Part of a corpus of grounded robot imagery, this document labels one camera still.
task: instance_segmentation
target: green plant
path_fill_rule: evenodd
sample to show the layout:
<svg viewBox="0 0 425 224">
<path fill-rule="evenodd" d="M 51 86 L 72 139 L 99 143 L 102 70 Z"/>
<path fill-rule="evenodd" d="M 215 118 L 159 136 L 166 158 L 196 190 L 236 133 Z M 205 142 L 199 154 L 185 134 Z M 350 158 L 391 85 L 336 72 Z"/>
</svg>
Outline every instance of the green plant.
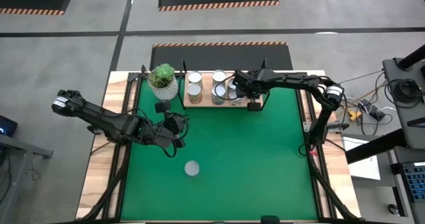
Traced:
<svg viewBox="0 0 425 224">
<path fill-rule="evenodd" d="M 169 64 L 161 64 L 149 74 L 149 82 L 156 88 L 165 88 L 173 81 L 174 70 Z"/>
</svg>

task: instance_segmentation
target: can lid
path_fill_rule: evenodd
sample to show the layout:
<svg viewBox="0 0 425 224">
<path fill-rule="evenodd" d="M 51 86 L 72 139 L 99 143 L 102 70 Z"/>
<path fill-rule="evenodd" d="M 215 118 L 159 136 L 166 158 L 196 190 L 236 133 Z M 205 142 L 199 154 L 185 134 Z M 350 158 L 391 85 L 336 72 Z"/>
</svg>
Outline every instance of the can lid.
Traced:
<svg viewBox="0 0 425 224">
<path fill-rule="evenodd" d="M 236 90 L 231 90 L 229 93 L 228 93 L 228 97 L 230 98 L 230 99 L 236 99 L 238 96 L 236 95 Z"/>
<path fill-rule="evenodd" d="M 233 84 L 233 78 L 227 81 L 227 86 L 231 89 L 236 89 L 236 85 Z"/>
<path fill-rule="evenodd" d="M 187 93 L 189 95 L 198 95 L 201 93 L 202 88 L 198 84 L 189 84 L 187 86 Z"/>
<path fill-rule="evenodd" d="M 224 96 L 224 94 L 226 94 L 226 88 L 222 84 L 221 85 L 216 84 L 212 87 L 211 93 L 214 96 Z"/>
<path fill-rule="evenodd" d="M 190 82 L 199 82 L 202 79 L 202 74 L 197 71 L 190 72 L 188 77 Z"/>
<path fill-rule="evenodd" d="M 199 173 L 199 164 L 195 161 L 189 161 L 185 164 L 185 172 L 189 176 L 194 176 Z"/>
<path fill-rule="evenodd" d="M 227 78 L 227 75 L 223 70 L 216 70 L 212 74 L 212 79 L 217 81 L 217 82 L 221 82 L 226 78 Z"/>
</svg>

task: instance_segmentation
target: wooden table frame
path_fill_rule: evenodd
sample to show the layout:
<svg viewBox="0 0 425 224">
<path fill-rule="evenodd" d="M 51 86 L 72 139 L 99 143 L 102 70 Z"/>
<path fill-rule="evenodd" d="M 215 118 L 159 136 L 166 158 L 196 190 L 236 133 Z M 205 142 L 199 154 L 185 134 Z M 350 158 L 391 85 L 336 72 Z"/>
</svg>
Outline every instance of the wooden table frame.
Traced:
<svg viewBox="0 0 425 224">
<path fill-rule="evenodd" d="M 276 72 L 306 72 L 307 74 L 325 75 L 322 70 L 285 70 Z M 131 109 L 133 105 L 137 105 L 138 96 L 136 96 L 136 94 L 139 93 L 138 88 L 140 86 L 137 78 L 138 73 L 139 72 L 126 71 L 111 72 L 102 106 L 113 112 L 120 113 Z M 312 99 L 311 95 L 306 95 L 304 91 L 298 91 L 297 95 L 299 96 L 298 100 L 302 100 L 302 104 L 299 104 L 300 109 L 302 108 L 303 111 L 303 117 L 301 118 L 304 121 L 314 120 L 320 113 L 320 104 Z M 336 116 L 332 115 L 329 121 L 336 121 Z M 327 139 L 342 146 L 339 134 L 328 134 Z M 103 135 L 98 135 L 94 138 L 92 149 L 105 143 L 106 138 Z M 321 172 L 324 174 L 323 176 L 328 178 L 331 187 L 350 212 L 360 217 L 359 207 L 344 152 L 329 142 L 324 143 L 316 152 L 319 155 L 322 154 L 324 157 L 321 159 L 318 157 L 315 158 L 316 165 L 321 169 Z M 105 191 L 110 176 L 112 176 L 112 173 L 116 172 L 117 167 L 122 164 L 125 155 L 129 155 L 129 150 L 126 150 L 126 147 L 118 147 L 111 144 L 98 150 L 90 157 L 76 218 L 85 216 L 94 204 L 96 204 Z M 314 180 L 313 188 L 317 188 L 318 190 L 318 192 L 315 191 L 317 197 L 319 197 L 316 206 L 318 209 L 321 209 L 320 212 L 323 215 L 322 217 L 341 218 L 339 212 L 335 212 L 334 208 L 329 205 L 329 198 L 326 196 L 318 181 Z M 121 207 L 117 205 L 117 203 L 122 203 L 123 198 L 123 191 L 119 192 L 120 189 L 123 190 L 123 186 L 119 183 L 111 196 L 110 205 L 107 206 L 109 211 L 107 213 L 102 211 L 97 216 L 97 219 L 112 218 L 115 214 L 121 213 Z"/>
</svg>

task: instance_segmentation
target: potted plant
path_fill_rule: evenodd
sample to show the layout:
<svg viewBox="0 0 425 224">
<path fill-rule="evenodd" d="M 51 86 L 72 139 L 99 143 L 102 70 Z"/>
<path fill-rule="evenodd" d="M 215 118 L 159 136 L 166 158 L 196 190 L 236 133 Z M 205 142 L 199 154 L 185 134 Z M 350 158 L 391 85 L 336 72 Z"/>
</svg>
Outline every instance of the potted plant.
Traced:
<svg viewBox="0 0 425 224">
<path fill-rule="evenodd" d="M 160 100 L 171 100 L 179 91 L 174 76 L 174 68 L 169 64 L 161 64 L 149 74 L 148 83 L 154 95 Z"/>
</svg>

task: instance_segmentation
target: white flower pot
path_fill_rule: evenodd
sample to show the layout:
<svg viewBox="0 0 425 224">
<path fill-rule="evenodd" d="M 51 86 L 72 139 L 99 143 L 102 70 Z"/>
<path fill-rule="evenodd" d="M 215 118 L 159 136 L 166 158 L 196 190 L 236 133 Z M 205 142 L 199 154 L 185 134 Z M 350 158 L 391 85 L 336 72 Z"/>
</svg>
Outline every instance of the white flower pot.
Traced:
<svg viewBox="0 0 425 224">
<path fill-rule="evenodd" d="M 175 76 L 173 75 L 173 81 L 164 88 L 156 88 L 152 86 L 151 82 L 148 80 L 149 86 L 151 87 L 153 94 L 160 100 L 172 100 L 179 91 L 179 87 L 177 86 L 177 81 Z"/>
</svg>

